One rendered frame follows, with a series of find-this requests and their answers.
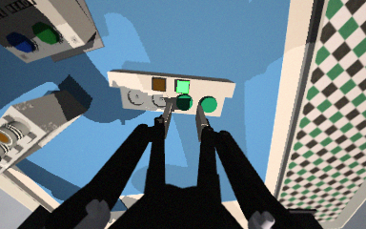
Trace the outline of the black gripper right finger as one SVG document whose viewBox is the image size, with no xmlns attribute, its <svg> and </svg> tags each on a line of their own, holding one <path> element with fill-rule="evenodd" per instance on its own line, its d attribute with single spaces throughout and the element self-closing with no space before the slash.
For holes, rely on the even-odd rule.
<svg viewBox="0 0 366 229">
<path fill-rule="evenodd" d="M 215 150 L 248 221 L 248 229 L 306 229 L 272 195 L 231 134 L 224 130 L 214 131 L 200 105 L 197 105 L 195 122 L 198 141 L 201 142 L 196 184 L 199 186 L 196 229 L 226 229 Z"/>
</svg>

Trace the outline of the blue flat mat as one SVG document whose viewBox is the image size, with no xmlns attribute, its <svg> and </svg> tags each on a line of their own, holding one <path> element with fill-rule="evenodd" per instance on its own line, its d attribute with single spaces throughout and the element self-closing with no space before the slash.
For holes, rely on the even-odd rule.
<svg viewBox="0 0 366 229">
<path fill-rule="evenodd" d="M 220 116 L 265 183 L 291 0 L 85 0 L 105 47 L 26 63 L 0 45 L 0 118 L 10 105 L 67 90 L 87 111 L 17 166 L 59 204 L 89 183 L 139 124 L 164 112 L 123 109 L 108 71 L 224 78 Z M 196 186 L 196 114 L 172 113 L 166 183 Z"/>
</svg>

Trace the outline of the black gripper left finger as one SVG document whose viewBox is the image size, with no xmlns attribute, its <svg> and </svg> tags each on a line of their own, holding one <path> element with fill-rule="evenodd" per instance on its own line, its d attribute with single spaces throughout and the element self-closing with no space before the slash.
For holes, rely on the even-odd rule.
<svg viewBox="0 0 366 229">
<path fill-rule="evenodd" d="M 48 215 L 45 229 L 105 229 L 149 142 L 152 147 L 138 229 L 166 229 L 165 139 L 171 118 L 172 103 L 168 102 L 154 126 L 137 125 L 92 180 Z"/>
</svg>

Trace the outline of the small sloping desk with blue and green keys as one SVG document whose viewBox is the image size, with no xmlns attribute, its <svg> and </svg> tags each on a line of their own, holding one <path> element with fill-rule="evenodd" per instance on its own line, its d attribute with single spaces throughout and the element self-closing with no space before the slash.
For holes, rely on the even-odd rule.
<svg viewBox="0 0 366 229">
<path fill-rule="evenodd" d="M 26 63 L 105 47 L 85 0 L 0 0 L 0 45 Z"/>
</svg>

